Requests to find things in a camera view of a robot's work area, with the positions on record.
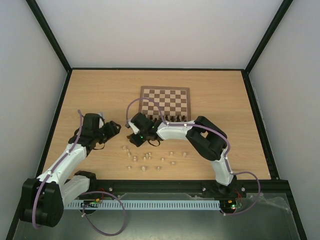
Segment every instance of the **wooden table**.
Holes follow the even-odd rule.
[[[104,112],[106,122],[113,120],[122,129],[103,150],[92,151],[74,172],[93,172],[98,179],[105,180],[214,180],[210,162],[188,141],[167,140],[159,147],[145,143],[139,148],[129,143],[126,136],[132,130],[125,127],[126,108],[140,96],[141,86],[190,88],[191,119],[205,116],[227,134],[232,170],[235,173],[250,171],[259,179],[270,179],[240,71],[74,70],[44,170],[60,156],[79,127],[77,109],[80,109],[82,114]],[[133,117],[138,108],[137,101],[131,106],[129,116]],[[138,157],[136,163],[127,156],[123,146],[129,148],[132,156]],[[144,161],[142,158],[148,152],[152,159]],[[186,157],[182,157],[183,152],[187,152]],[[253,178],[246,174],[239,175],[238,179]]]

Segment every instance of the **gray wall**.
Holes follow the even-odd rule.
[[[72,67],[245,68],[282,0],[37,0]]]
[[[320,235],[319,9],[319,0],[293,1],[250,74],[280,177],[311,240]]]
[[[66,72],[23,0],[0,7],[0,239],[34,178]]]

